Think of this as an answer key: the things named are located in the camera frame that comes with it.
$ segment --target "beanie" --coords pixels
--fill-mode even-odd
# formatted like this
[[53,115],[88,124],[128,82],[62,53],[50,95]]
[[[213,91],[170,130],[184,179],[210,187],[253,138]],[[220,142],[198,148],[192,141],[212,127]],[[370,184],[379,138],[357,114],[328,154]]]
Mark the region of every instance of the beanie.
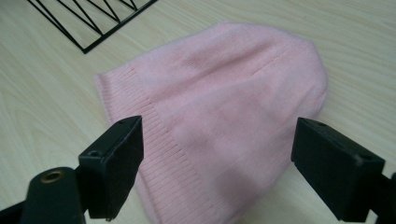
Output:
[[95,77],[110,123],[143,116],[136,187],[153,223],[233,223],[290,164],[298,117],[322,108],[314,45],[221,22]]

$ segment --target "wood grain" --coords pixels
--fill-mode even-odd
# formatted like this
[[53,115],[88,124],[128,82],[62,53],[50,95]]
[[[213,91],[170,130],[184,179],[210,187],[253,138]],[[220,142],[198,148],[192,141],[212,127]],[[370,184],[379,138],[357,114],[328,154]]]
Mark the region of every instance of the wood grain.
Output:
[[[0,209],[23,200],[38,173],[76,167],[77,155],[107,128],[93,75],[225,20],[273,25],[314,41],[329,74],[319,120],[385,158],[385,175],[396,171],[394,0],[160,0],[87,55],[27,1],[3,0]],[[371,213],[367,223],[374,221]],[[149,223],[135,191],[113,223]],[[291,166],[238,223],[338,221]]]

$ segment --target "table surface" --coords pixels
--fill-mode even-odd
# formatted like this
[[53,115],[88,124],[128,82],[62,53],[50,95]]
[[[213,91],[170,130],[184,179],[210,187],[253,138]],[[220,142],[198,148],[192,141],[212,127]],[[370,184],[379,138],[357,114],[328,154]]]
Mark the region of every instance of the table surface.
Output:
[[[314,41],[329,73],[318,119],[386,159],[386,176],[396,171],[395,0],[161,0],[86,55],[27,1],[2,0],[0,209],[24,200],[38,173],[77,167],[77,155],[106,130],[93,75],[225,20]],[[149,223],[135,190],[113,223]],[[238,223],[338,221],[292,165]]]

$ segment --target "metal grid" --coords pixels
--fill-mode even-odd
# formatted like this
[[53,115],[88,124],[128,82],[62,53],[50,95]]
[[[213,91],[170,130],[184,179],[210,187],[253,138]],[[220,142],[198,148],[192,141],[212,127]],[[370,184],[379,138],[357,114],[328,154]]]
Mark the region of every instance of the metal grid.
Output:
[[[94,1],[94,0],[72,0],[66,1],[66,3],[62,0],[56,0],[58,2],[58,7],[55,11],[65,10],[70,12],[72,15],[77,18],[74,20],[74,25],[77,26],[85,26],[88,27],[92,31],[96,33],[98,38],[95,38],[92,42],[88,44],[87,47],[83,47],[83,44],[80,42],[86,42],[84,40],[83,35],[76,34],[76,32],[72,35],[70,28],[66,28],[66,22],[57,18],[54,10],[49,7],[49,4],[53,4],[55,1],[43,3],[41,0],[27,0],[32,6],[34,6],[48,21],[50,21],[59,31],[61,31],[70,41],[72,41],[83,53],[88,53],[90,50],[98,46],[109,36],[114,34],[117,30],[119,30],[123,25],[125,25],[128,21],[136,17],[138,14],[143,12],[145,9],[154,4],[157,0],[149,0],[146,3],[142,4],[141,7],[136,5],[136,1],[130,0],[129,2],[124,0],[111,1],[110,3],[107,0]],[[126,17],[121,19],[120,13],[117,11],[120,9],[127,9],[128,14]],[[110,29],[100,28],[100,20],[103,19],[112,20],[113,24]]]

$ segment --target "knit fabric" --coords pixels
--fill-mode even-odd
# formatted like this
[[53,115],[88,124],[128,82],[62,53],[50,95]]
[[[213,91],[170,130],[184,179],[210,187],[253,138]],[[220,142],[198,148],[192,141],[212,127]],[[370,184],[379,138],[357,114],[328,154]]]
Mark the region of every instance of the knit fabric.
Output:
[[313,119],[327,76],[314,45],[222,22],[95,81],[110,123],[143,116],[136,186],[153,223],[232,223],[290,164],[298,117]]

